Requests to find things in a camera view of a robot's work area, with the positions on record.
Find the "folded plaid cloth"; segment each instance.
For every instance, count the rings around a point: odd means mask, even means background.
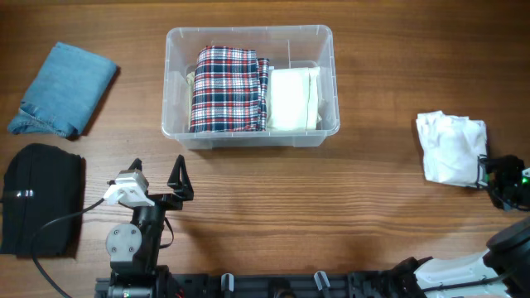
[[[195,70],[190,132],[265,130],[268,66],[255,50],[205,47]]]

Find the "clear plastic container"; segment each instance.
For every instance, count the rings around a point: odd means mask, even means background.
[[[195,71],[205,46],[232,46],[256,50],[270,59],[275,70],[320,66],[320,122],[314,131],[295,132],[189,132],[190,93],[186,75]],[[161,129],[188,149],[241,146],[317,147],[339,131],[333,34],[323,25],[175,28],[167,33],[166,72]]]

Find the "wooden table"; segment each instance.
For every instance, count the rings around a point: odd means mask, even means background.
[[[1,7],[0,172],[32,142],[80,154],[88,206],[135,157],[152,192],[167,191],[184,155],[195,200],[168,213],[176,239],[158,260],[174,273],[347,272],[478,252],[525,214],[497,210],[485,192],[426,182],[414,120],[440,109],[483,119],[493,156],[530,161],[529,13],[528,2],[500,0]],[[333,31],[336,135],[316,148],[213,151],[187,151],[162,136],[171,28],[293,24]],[[5,127],[57,41],[108,57],[119,77],[79,139],[9,135]],[[92,297],[94,279],[110,273],[107,233],[130,218],[123,207],[98,207],[83,217],[75,258],[42,265],[72,296]],[[170,239],[164,232],[162,241]],[[1,256],[0,297],[14,296],[58,294],[31,260]]]

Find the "folded jeans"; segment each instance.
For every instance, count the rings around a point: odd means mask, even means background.
[[[7,130],[14,134],[80,135],[116,68],[107,58],[58,42]]]

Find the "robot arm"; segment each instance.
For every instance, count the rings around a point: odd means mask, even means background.
[[[108,234],[111,278],[97,280],[95,297],[273,298],[278,296],[271,290],[273,284],[283,285],[283,293],[299,298],[530,296],[530,218],[493,236],[484,252],[454,260],[411,257],[386,271],[333,276],[325,272],[304,276],[172,275],[167,266],[157,265],[157,259],[165,212],[182,210],[184,201],[193,200],[184,157],[177,158],[167,182],[174,190],[171,194],[148,194],[139,160],[109,184],[105,194],[109,203],[132,208],[133,215],[131,223],[120,224]]]

